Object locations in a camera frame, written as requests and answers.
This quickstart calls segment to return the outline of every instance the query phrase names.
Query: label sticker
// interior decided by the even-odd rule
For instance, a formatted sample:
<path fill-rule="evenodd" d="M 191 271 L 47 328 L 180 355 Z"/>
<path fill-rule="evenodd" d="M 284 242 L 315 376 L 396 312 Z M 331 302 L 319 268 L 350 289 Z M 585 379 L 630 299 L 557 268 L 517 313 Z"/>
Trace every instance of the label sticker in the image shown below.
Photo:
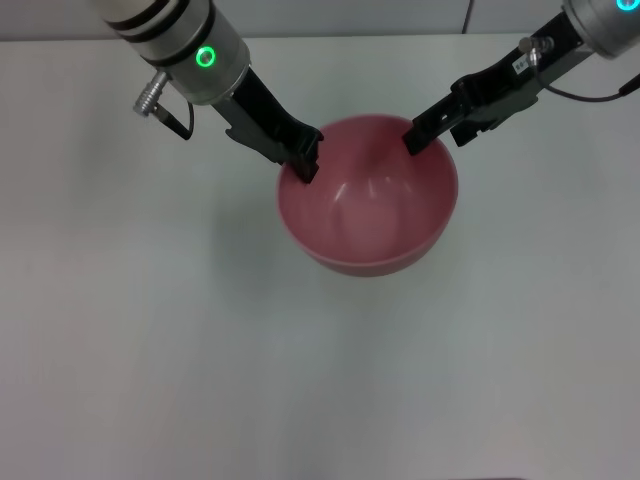
<path fill-rule="evenodd" d="M 526 55 L 521 56 L 518 60 L 513 62 L 513 69 L 518 75 L 524 72 L 527 68 L 529 68 L 529 62 L 527 62 Z"/>

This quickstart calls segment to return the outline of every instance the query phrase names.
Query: white table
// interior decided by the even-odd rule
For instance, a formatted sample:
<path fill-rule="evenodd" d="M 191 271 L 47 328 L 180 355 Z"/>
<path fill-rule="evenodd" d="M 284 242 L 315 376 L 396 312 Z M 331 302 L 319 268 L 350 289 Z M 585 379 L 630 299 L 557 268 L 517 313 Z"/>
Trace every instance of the white table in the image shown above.
<path fill-rule="evenodd" d="M 249 44 L 319 126 L 413 117 L 518 39 Z M 559 85 L 610 94 L 639 64 Z M 277 168 L 213 109 L 189 143 L 134 115 L 151 69 L 123 43 L 2 44 L 0 65 L 3 479 L 640 476 L 640 95 L 543 94 L 463 149 L 445 135 L 449 228 L 361 280 L 297 250 Z"/>

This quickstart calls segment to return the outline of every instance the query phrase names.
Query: black stripe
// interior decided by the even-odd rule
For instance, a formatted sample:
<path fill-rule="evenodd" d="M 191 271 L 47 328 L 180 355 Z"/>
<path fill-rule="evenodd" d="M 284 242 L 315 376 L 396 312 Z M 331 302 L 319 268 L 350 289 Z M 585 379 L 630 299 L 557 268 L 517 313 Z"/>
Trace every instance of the black stripe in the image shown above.
<path fill-rule="evenodd" d="M 137 35 L 120 35 L 129 43 L 144 43 L 149 40 L 153 40 L 158 35 L 162 35 L 169 30 L 178 21 L 178 19 L 185 12 L 189 6 L 190 0 L 178 0 L 178 5 L 174 8 L 169 15 L 160 20 L 156 25 L 151 27 L 146 32 L 138 33 Z"/>
<path fill-rule="evenodd" d="M 213 3 L 209 3 L 209 15 L 207 15 L 207 19 L 205 20 L 202 29 L 200 32 L 191 40 L 182 50 L 178 53 L 165 58 L 163 60 L 148 60 L 145 58 L 146 62 L 149 65 L 154 67 L 170 67 L 171 65 L 175 65 L 176 63 L 180 63 L 183 60 L 186 60 L 191 55 L 196 53 L 198 48 L 202 45 L 202 43 L 207 39 L 211 29 L 213 28 L 213 24 L 216 21 L 216 7 Z"/>
<path fill-rule="evenodd" d="M 107 22 L 106 20 L 105 22 L 116 31 L 132 30 L 147 23 L 149 20 L 159 14 L 167 5 L 169 5 L 169 0 L 156 0 L 135 17 L 131 17 L 128 20 L 123 20 L 122 22 Z"/>

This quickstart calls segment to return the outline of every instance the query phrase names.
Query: bowl rim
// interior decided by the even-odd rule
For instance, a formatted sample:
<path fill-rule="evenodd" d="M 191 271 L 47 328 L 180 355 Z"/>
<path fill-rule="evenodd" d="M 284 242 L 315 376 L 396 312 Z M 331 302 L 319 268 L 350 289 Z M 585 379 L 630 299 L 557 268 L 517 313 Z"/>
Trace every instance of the bowl rim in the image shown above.
<path fill-rule="evenodd" d="M 411 128 L 412 122 L 411 120 L 408 120 L 404 117 L 400 117 L 397 115 L 385 115 L 385 114 L 364 114 L 364 115 L 354 115 L 351 117 L 346 117 L 343 118 L 341 120 L 329 123 L 327 125 L 324 125 L 323 127 L 320 128 L 320 130 L 324 130 L 326 128 L 329 127 L 333 127 L 337 124 L 340 124 L 342 122 L 346 122 L 346 121 L 351 121 L 351 120 L 357 120 L 359 118 L 372 118 L 372 117 L 377 117 L 377 118 L 392 118 L 392 119 L 396 119 L 396 120 L 402 120 L 403 122 L 405 122 L 407 124 L 408 128 Z M 440 236 L 442 235 L 442 233 L 444 232 L 445 228 L 447 228 L 447 225 L 449 225 L 449 222 L 451 221 L 451 217 L 453 216 L 453 212 L 455 211 L 456 205 L 458 203 L 458 187 L 459 187 L 459 180 L 458 180 L 458 169 L 456 168 L 456 164 L 453 161 L 453 158 L 451 157 L 451 153 L 449 152 L 449 149 L 446 147 L 446 145 L 442 142 L 442 140 L 440 140 L 439 138 L 436 138 L 435 140 L 433 140 L 432 143 L 436 143 L 446 154 L 447 159 L 449 160 L 449 164 L 451 166 L 451 169 L 453 171 L 453 190 L 454 190 L 454 195 L 453 195 L 453 202 L 451 204 L 451 208 L 449 209 L 449 212 L 447 212 L 447 216 L 445 218 L 445 220 L 442 222 L 442 225 L 440 226 L 440 228 L 438 230 L 436 230 L 434 232 L 433 235 L 429 236 L 429 238 L 427 240 L 425 240 L 424 242 L 420 243 L 420 245 L 418 245 L 417 247 L 413 248 L 412 250 L 409 250 L 407 253 L 403 253 L 402 255 L 397 255 L 395 257 L 392 257 L 390 259 L 387 260 L 379 260 L 377 262 L 363 262 L 363 263 L 358 263 L 358 262 L 345 262 L 342 260 L 334 260 L 332 258 L 326 257 L 324 255 L 321 255 L 317 252 L 315 252 L 314 250 L 310 249 L 309 247 L 307 247 L 300 239 L 298 239 L 298 237 L 296 236 L 295 233 L 293 233 L 293 231 L 291 230 L 291 228 L 289 228 L 289 225 L 287 224 L 287 222 L 285 221 L 284 215 L 282 214 L 282 208 L 281 208 L 281 202 L 280 202 L 280 186 L 282 184 L 282 178 L 284 177 L 284 173 L 286 171 L 287 168 L 289 168 L 286 164 L 282 166 L 282 168 L 280 169 L 280 172 L 278 173 L 278 180 L 276 182 L 276 206 L 278 209 L 278 217 L 280 218 L 281 223 L 284 225 L 285 229 L 287 230 L 287 232 L 289 233 L 289 236 L 291 238 L 293 238 L 294 242 L 305 252 L 307 253 L 307 255 L 311 256 L 312 258 L 316 259 L 317 261 L 320 261 L 322 263 L 327 263 L 329 265 L 335 265 L 336 267 L 347 267 L 347 268 L 378 268 L 378 267 L 384 267 L 384 266 L 388 266 L 394 263 L 399 263 L 403 260 L 406 260 L 414 255 L 418 255 L 419 253 L 421 253 L 424 249 L 430 249 L 435 242 L 440 238 Z"/>

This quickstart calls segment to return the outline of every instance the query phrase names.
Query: wall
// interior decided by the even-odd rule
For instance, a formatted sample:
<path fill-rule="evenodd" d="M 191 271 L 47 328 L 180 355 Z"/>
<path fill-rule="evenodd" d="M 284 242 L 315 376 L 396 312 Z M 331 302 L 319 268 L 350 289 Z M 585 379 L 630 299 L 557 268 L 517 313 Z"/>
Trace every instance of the wall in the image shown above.
<path fill-rule="evenodd" d="M 476 0 L 470 32 L 536 30 L 560 0 Z M 219 0 L 245 36 L 459 33 L 468 0 Z M 108 38 L 88 0 L 9 0 L 0 40 Z"/>

